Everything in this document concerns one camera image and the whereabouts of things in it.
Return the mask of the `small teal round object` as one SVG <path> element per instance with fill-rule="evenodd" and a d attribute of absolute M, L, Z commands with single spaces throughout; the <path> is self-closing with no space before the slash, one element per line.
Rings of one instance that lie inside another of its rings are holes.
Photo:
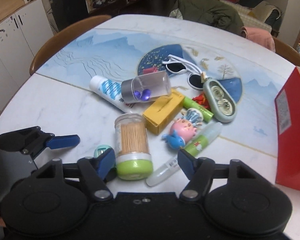
<path fill-rule="evenodd" d="M 97 148 L 94 150 L 94 158 L 99 157 L 109 148 L 111 148 L 109 145 L 98 145 Z"/>

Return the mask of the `green white glue pen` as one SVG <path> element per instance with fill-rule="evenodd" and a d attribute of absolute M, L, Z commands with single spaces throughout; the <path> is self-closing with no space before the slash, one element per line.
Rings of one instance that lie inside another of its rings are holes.
<path fill-rule="evenodd" d="M 194 157 L 197 156 L 220 135 L 222 129 L 223 124 L 220 122 L 206 125 L 197 136 L 185 146 L 184 150 Z"/>

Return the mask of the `clear plastic tube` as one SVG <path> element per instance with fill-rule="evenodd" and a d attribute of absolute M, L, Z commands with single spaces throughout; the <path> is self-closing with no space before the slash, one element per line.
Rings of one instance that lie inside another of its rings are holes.
<path fill-rule="evenodd" d="M 146 184 L 149 187 L 154 187 L 170 178 L 173 174 L 179 171 L 178 157 L 175 156 L 163 165 L 161 165 L 157 170 L 155 170 L 147 179 Z"/>

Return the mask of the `toothpick jar green lid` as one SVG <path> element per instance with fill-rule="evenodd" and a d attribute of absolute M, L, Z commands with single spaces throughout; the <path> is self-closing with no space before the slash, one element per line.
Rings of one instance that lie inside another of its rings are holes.
<path fill-rule="evenodd" d="M 116 171 L 122 180 L 141 180 L 153 172 L 143 116 L 123 114 L 115 120 Z"/>

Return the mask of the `pink blue toy figure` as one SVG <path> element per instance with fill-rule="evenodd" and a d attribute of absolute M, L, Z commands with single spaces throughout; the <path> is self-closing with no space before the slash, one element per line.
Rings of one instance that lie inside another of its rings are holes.
<path fill-rule="evenodd" d="M 189 108 L 179 119 L 175 120 L 170 131 L 161 139 L 173 150 L 179 150 L 196 135 L 198 126 L 203 123 L 203 115 L 195 108 Z"/>

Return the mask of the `green lip balm stick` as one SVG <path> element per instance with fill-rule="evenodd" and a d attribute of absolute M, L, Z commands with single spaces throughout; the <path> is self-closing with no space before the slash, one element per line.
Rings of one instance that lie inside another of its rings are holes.
<path fill-rule="evenodd" d="M 203 106 L 199 105 L 195 101 L 193 101 L 191 98 L 188 98 L 187 96 L 183 100 L 183 107 L 185 109 L 190 109 L 193 108 L 195 110 L 198 110 L 202 116 L 203 120 L 205 122 L 210 122 L 211 119 L 213 118 L 213 113 L 207 109 L 205 109 Z"/>

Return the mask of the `yellow cardboard box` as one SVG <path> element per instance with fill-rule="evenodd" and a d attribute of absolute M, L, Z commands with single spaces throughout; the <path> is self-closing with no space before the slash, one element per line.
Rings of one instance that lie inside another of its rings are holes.
<path fill-rule="evenodd" d="M 185 96 L 172 89 L 170 96 L 161 96 L 142 114 L 146 128 L 154 135 L 159 135 L 183 108 Z"/>

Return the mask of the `green oval case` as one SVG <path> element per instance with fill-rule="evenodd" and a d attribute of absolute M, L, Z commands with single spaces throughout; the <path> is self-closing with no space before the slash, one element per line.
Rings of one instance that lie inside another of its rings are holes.
<path fill-rule="evenodd" d="M 215 79 L 208 78 L 203 83 L 203 92 L 214 117 L 222 123 L 232 122 L 237 114 L 237 106 L 228 91 Z"/>

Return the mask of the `white blue cream tube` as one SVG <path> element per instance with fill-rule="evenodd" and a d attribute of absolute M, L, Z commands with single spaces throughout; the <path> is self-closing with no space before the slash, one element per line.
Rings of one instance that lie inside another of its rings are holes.
<path fill-rule="evenodd" d="M 121 83 L 96 75 L 90 80 L 89 88 L 124 113 L 136 113 L 131 106 L 125 104 L 121 94 Z"/>

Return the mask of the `red dragon keychain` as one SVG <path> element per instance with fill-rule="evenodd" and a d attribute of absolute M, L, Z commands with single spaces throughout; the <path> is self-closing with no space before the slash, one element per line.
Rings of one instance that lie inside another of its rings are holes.
<path fill-rule="evenodd" d="M 205 109 L 210 108 L 209 102 L 207 101 L 204 93 L 201 93 L 198 96 L 192 98 L 192 100 L 198 103 L 199 105 L 201 105 L 202 107 L 204 107 Z"/>

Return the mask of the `clear jar silver lid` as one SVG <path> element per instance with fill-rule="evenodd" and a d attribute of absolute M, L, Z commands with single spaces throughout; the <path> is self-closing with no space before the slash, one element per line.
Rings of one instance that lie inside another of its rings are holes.
<path fill-rule="evenodd" d="M 139 75 L 121 83 L 125 103 L 146 103 L 170 94 L 171 83 L 166 71 Z"/>

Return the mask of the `white frame sunglasses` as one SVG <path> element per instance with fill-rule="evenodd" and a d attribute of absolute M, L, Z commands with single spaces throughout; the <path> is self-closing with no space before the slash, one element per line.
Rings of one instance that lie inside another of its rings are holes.
<path fill-rule="evenodd" d="M 189 73 L 187 82 L 195 90 L 203 90 L 202 74 L 203 71 L 194 63 L 172 54 L 168 55 L 167 61 L 162 61 L 166 70 L 174 75 Z"/>

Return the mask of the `wooden chair left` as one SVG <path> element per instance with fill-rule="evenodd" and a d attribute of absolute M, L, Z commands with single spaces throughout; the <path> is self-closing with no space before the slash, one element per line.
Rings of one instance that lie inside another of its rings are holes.
<path fill-rule="evenodd" d="M 90 29 L 93 29 L 110 19 L 110 15 L 92 16 L 78 21 L 58 32 L 50 38 L 35 55 L 30 66 L 30 75 L 32 76 L 47 60 L 53 57 L 53 55 L 59 52 L 70 42 L 74 41 Z"/>

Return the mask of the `wooden chair right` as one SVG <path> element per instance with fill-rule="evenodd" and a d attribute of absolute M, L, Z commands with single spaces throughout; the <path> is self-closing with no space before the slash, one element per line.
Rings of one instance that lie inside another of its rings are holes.
<path fill-rule="evenodd" d="M 280 41 L 278 38 L 273 36 L 275 43 L 275 53 L 280 55 L 295 66 L 300 67 L 300 54 L 291 46 Z"/>

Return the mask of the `olive green jacket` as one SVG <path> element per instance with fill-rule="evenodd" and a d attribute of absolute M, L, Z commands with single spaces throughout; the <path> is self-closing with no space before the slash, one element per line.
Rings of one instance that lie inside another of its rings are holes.
<path fill-rule="evenodd" d="M 171 18 L 209 25 L 239 35 L 244 26 L 238 12 L 218 0 L 176 0 Z"/>

